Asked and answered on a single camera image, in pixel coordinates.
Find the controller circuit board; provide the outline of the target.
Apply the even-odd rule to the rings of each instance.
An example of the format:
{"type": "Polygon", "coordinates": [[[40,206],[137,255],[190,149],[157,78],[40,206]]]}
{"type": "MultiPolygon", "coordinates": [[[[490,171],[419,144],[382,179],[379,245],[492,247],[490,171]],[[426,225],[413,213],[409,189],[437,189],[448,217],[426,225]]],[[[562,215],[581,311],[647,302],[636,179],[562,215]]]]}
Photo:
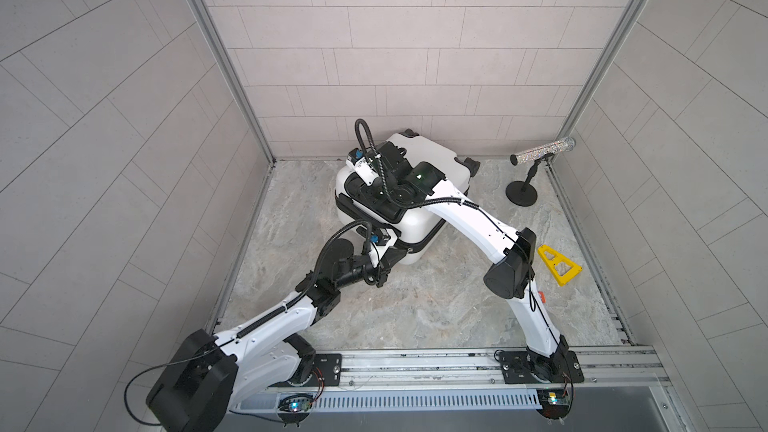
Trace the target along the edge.
{"type": "Polygon", "coordinates": [[[279,415],[308,414],[312,410],[314,402],[315,399],[311,394],[293,394],[280,399],[277,411],[279,415]]]}
{"type": "Polygon", "coordinates": [[[540,408],[537,412],[544,418],[560,420],[565,418],[571,410],[571,398],[563,390],[537,390],[540,408]]]}

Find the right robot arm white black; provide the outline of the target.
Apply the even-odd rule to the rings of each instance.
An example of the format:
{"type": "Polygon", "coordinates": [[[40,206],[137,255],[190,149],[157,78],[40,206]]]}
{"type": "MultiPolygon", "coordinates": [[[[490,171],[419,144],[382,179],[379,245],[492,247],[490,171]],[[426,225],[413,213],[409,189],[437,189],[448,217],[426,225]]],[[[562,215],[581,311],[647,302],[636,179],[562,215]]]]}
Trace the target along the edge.
{"type": "Polygon", "coordinates": [[[428,162],[410,168],[399,179],[385,169],[387,161],[375,146],[364,147],[354,170],[364,181],[379,185],[397,207],[427,210],[480,248],[491,261],[483,282],[507,302],[521,326],[531,373],[542,382],[571,381],[567,340],[550,319],[535,282],[535,234],[528,228],[518,231],[494,218],[428,162]]]}

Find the aluminium mounting rail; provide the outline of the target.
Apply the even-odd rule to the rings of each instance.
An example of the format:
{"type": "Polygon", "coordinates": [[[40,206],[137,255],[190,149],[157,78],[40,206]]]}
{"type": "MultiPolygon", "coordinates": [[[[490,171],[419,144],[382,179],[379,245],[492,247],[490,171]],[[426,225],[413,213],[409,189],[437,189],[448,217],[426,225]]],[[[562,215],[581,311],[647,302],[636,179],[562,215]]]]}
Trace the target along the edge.
{"type": "Polygon", "coordinates": [[[650,346],[573,347],[583,383],[506,384],[496,350],[525,351],[520,347],[458,349],[346,350],[340,384],[325,390],[452,390],[545,389],[575,387],[643,387],[668,385],[670,379],[650,346]]]}

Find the yellow triangular plastic piece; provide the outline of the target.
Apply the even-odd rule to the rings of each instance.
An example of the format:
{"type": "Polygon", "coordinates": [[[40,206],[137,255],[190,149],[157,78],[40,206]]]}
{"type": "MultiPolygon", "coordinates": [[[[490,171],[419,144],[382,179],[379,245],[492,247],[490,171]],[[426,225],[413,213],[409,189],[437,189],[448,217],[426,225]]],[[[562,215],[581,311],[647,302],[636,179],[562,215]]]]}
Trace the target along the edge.
{"type": "Polygon", "coordinates": [[[537,252],[560,287],[567,285],[583,270],[580,265],[549,245],[540,245],[537,252]]]}

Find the white hard-shell suitcase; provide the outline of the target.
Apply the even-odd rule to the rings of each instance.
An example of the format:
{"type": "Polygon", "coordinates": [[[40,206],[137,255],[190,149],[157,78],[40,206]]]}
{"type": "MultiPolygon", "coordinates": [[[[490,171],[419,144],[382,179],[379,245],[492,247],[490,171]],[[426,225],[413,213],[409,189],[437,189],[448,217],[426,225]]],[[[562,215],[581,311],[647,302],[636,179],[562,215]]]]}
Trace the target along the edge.
{"type": "MultiPolygon", "coordinates": [[[[423,162],[429,163],[463,193],[469,190],[470,179],[479,168],[479,164],[475,161],[470,161],[468,164],[459,162],[455,152],[410,129],[393,134],[387,141],[407,149],[405,157],[412,165],[412,171],[419,171],[421,169],[419,165],[423,162]]],[[[410,199],[406,204],[420,203],[427,199],[424,192],[417,190],[413,183],[407,180],[411,172],[400,181],[400,185],[405,186],[402,197],[410,199]]],[[[335,203],[339,220],[344,224],[354,220],[368,220],[379,227],[394,229],[397,234],[395,246],[406,249],[408,252],[401,263],[404,265],[416,263],[440,233],[445,220],[426,208],[406,209],[403,216],[379,216],[360,202],[359,189],[363,185],[365,185],[363,180],[347,165],[338,172],[335,203]]]]}

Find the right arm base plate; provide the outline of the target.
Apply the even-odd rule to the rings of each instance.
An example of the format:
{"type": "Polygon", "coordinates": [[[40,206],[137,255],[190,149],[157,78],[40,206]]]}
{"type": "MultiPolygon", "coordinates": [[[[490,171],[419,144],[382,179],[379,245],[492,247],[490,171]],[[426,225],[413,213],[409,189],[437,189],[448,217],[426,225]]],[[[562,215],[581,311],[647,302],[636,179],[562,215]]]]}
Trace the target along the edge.
{"type": "Polygon", "coordinates": [[[500,365],[506,384],[578,384],[584,374],[576,353],[571,350],[543,357],[530,351],[496,350],[494,359],[500,365]]]}

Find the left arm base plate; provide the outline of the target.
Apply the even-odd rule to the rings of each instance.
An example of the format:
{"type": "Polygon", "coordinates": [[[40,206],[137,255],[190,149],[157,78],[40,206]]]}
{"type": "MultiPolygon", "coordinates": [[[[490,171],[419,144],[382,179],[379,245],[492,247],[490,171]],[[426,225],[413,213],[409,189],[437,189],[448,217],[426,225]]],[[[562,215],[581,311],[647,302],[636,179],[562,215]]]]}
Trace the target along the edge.
{"type": "Polygon", "coordinates": [[[325,386],[338,386],[342,361],[343,356],[339,353],[318,353],[314,356],[312,364],[303,358],[298,371],[287,381],[281,382],[280,385],[318,388],[321,382],[324,382],[325,386]]]}

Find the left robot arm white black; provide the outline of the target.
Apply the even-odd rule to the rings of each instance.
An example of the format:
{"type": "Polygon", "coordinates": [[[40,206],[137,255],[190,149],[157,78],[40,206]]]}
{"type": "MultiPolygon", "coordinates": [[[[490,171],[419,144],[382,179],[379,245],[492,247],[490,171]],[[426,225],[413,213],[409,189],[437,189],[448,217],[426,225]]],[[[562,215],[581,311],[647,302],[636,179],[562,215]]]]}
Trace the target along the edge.
{"type": "Polygon", "coordinates": [[[368,242],[361,254],[335,239],[313,270],[283,301],[232,329],[191,333],[148,393],[145,403],[166,431],[213,431],[230,408],[271,385],[308,380],[316,351],[301,337],[340,302],[341,289],[381,286],[407,252],[368,242]]]}

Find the glitter tube on black stand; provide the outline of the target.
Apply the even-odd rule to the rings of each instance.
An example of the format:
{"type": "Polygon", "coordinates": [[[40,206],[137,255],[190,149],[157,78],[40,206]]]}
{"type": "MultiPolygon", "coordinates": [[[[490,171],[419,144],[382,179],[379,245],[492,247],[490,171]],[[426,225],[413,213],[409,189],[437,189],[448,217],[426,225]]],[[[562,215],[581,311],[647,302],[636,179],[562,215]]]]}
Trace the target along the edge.
{"type": "Polygon", "coordinates": [[[573,137],[566,137],[522,152],[511,154],[510,162],[513,166],[522,165],[528,162],[531,163],[531,166],[528,169],[524,181],[515,180],[507,185],[505,189],[507,199],[513,204],[521,207],[530,207],[534,205],[538,200],[538,192],[532,184],[532,180],[536,176],[541,163],[560,153],[571,151],[575,145],[576,140],[573,137]]]}

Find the right controller circuit board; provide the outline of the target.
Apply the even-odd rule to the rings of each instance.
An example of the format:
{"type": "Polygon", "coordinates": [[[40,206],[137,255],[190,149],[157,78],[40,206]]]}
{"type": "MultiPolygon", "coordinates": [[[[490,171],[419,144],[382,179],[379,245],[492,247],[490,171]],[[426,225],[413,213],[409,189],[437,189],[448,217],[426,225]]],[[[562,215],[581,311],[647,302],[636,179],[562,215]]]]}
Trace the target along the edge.
{"type": "Polygon", "coordinates": [[[560,420],[565,418],[571,410],[571,398],[563,390],[537,390],[540,408],[537,412],[544,418],[560,420]]]}

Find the left controller circuit board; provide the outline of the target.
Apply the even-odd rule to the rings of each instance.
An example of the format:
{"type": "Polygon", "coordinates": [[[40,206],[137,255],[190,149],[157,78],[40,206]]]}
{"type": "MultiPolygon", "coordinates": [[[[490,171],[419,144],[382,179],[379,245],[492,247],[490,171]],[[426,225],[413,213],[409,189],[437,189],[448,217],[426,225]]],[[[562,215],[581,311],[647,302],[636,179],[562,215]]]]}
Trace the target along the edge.
{"type": "Polygon", "coordinates": [[[277,411],[279,415],[308,414],[312,410],[314,402],[315,399],[311,394],[293,394],[280,399],[277,411]]]}

